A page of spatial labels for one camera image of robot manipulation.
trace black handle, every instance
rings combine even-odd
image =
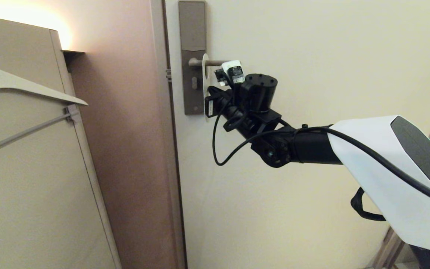
[[[359,188],[353,199],[351,199],[351,206],[362,217],[372,221],[386,221],[384,216],[380,214],[370,213],[363,210],[363,194],[364,190]]]

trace light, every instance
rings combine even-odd
[[[0,0],[0,19],[56,30],[59,33],[62,49],[70,47],[72,41],[70,28],[62,17],[51,10],[51,7],[23,1],[14,3],[14,1]]]

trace white robot body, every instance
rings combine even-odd
[[[430,140],[404,118],[353,119],[330,128],[364,143],[430,188]],[[332,134],[328,137],[333,152],[399,237],[410,245],[430,249],[430,197],[403,182],[356,146]]]

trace metal rod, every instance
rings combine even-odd
[[[18,139],[20,139],[20,138],[22,138],[22,137],[24,137],[24,136],[27,136],[27,135],[29,135],[29,134],[31,134],[31,133],[34,133],[35,131],[39,131],[39,130],[41,130],[41,129],[45,128],[45,127],[51,126],[51,125],[53,125],[53,124],[55,124],[55,123],[57,123],[57,122],[59,122],[59,121],[62,121],[62,120],[64,120],[64,119],[68,118],[68,117],[71,117],[71,115],[72,115],[72,114],[70,114],[70,113],[64,114],[64,115],[59,116],[59,117],[57,117],[57,118],[55,118],[55,119],[52,119],[52,120],[50,120],[50,121],[46,121],[46,122],[44,122],[44,123],[42,123],[42,124],[39,124],[39,125],[37,125],[37,126],[34,126],[34,127],[32,127],[32,128],[29,128],[29,129],[27,129],[27,130],[25,130],[25,131],[22,131],[22,132],[20,132],[20,133],[17,133],[17,134],[15,134],[14,136],[11,136],[11,137],[9,137],[9,138],[6,138],[5,140],[0,141],[0,148],[1,148],[2,146],[4,146],[4,145],[7,145],[7,144],[9,144],[9,143],[12,143],[12,142],[14,142],[14,141],[18,140]]]
[[[207,67],[219,67],[222,63],[226,63],[228,61],[205,61],[205,66]],[[202,60],[197,58],[192,58],[188,61],[188,65],[191,67],[201,67],[203,64]]]

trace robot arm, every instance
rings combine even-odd
[[[227,119],[226,131],[237,130],[244,145],[271,167],[289,162],[344,164],[361,188],[351,201],[364,218],[387,220],[408,244],[430,249],[430,139],[401,116],[340,121],[331,126],[293,128],[270,108],[277,80],[251,74],[241,79],[241,66],[225,63],[215,72],[229,90],[209,87],[205,113]],[[366,192],[382,212],[367,213],[361,196]]]

